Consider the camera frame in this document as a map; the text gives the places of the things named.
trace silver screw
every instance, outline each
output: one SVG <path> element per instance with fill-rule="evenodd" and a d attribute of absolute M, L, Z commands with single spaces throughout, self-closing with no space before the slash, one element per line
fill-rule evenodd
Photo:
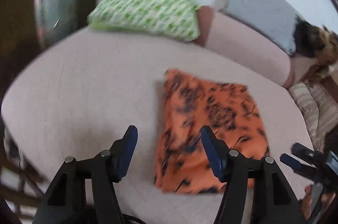
<path fill-rule="evenodd" d="M 101 156 L 106 157 L 110 155 L 110 150 L 101 151 Z"/>
<path fill-rule="evenodd" d="M 238 151 L 236 151 L 236 150 L 231 150 L 231 151 L 229 151 L 229 154 L 230 154 L 231 156 L 233 156 L 233 157 L 236 157 L 236 156 L 238 156 Z"/>
<path fill-rule="evenodd" d="M 72 156 L 67 156 L 66 158 L 65 158 L 65 162 L 66 163 L 70 163 L 70 162 L 72 162 L 74 160 L 74 157 L 72 157 Z"/>
<path fill-rule="evenodd" d="M 273 160 L 272 157 L 268 156 L 268 157 L 265 158 L 265 161 L 269 164 L 272 164 L 274 160 Z"/>

